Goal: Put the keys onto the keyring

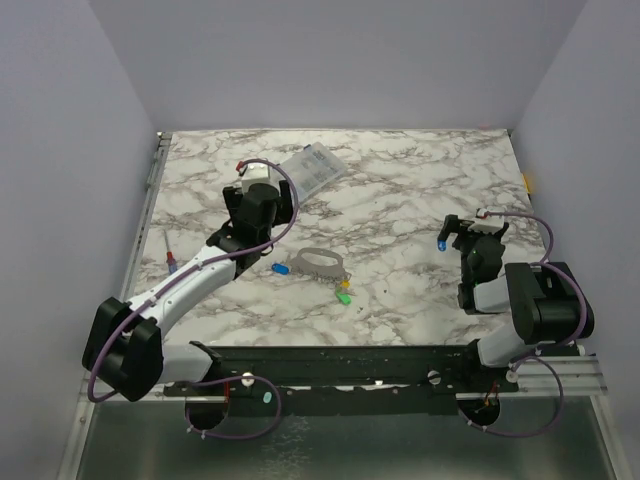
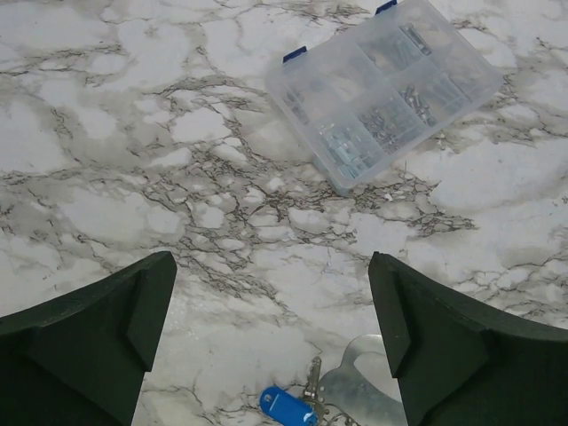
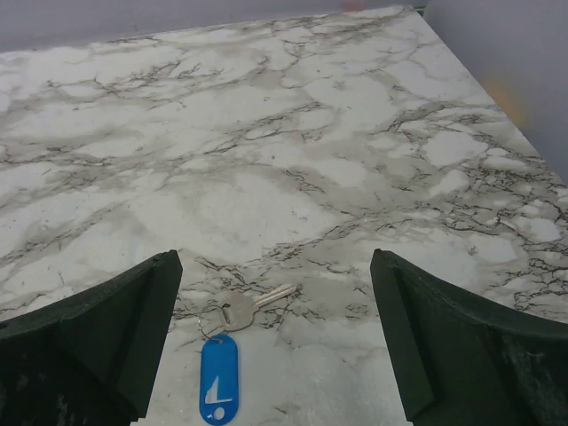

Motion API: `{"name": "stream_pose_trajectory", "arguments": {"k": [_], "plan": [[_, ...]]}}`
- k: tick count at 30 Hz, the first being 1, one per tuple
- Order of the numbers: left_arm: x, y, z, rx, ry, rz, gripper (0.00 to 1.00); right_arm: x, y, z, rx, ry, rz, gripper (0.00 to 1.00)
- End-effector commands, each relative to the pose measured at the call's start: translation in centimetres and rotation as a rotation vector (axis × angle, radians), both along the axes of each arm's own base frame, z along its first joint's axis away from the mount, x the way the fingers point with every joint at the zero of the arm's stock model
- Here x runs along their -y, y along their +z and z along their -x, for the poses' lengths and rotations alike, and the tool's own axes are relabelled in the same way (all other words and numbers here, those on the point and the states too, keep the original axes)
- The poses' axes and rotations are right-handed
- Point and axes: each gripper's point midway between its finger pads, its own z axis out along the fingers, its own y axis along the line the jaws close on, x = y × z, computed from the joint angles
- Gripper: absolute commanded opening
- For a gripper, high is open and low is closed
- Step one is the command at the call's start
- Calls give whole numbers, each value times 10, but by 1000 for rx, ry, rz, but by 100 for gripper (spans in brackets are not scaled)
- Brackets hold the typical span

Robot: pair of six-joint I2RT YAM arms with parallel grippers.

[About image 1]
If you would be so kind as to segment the green tagged key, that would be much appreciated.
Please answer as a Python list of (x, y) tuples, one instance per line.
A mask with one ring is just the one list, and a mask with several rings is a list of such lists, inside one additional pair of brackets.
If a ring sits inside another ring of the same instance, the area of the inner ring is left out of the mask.
[(343, 304), (343, 305), (350, 305), (351, 304), (351, 296), (347, 293), (343, 293), (340, 291), (337, 291), (335, 293), (336, 298)]

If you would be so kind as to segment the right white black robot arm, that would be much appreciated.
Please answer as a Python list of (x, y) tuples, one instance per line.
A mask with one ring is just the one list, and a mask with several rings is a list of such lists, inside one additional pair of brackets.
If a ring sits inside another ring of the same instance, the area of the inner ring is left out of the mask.
[[(546, 230), (548, 245), (540, 261), (503, 261), (507, 218), (530, 219)], [(592, 334), (595, 315), (569, 266), (550, 260), (554, 234), (548, 222), (529, 213), (480, 208), (470, 219), (455, 214), (444, 218), (439, 251), (446, 250), (452, 234), (453, 248), (460, 253), (459, 307), (468, 315), (511, 315), (506, 325), (468, 345), (469, 359), (459, 367), (467, 389), (486, 388), (495, 379), (495, 368), (513, 368), (545, 348), (564, 347)]]

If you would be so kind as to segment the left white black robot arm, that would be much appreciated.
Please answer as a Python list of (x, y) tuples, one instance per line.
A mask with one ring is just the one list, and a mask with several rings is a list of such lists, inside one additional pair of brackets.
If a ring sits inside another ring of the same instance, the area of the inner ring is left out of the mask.
[(129, 401), (160, 384), (188, 383), (202, 395), (220, 385), (210, 348), (199, 341), (178, 346), (164, 341), (184, 315), (265, 256), (276, 241), (272, 228), (291, 229), (299, 207), (289, 179), (278, 186), (255, 183), (248, 190), (226, 187), (223, 194), (230, 218), (192, 260), (148, 291), (125, 301), (110, 297), (98, 307), (82, 357), (91, 401), (102, 399), (94, 391), (97, 381)]

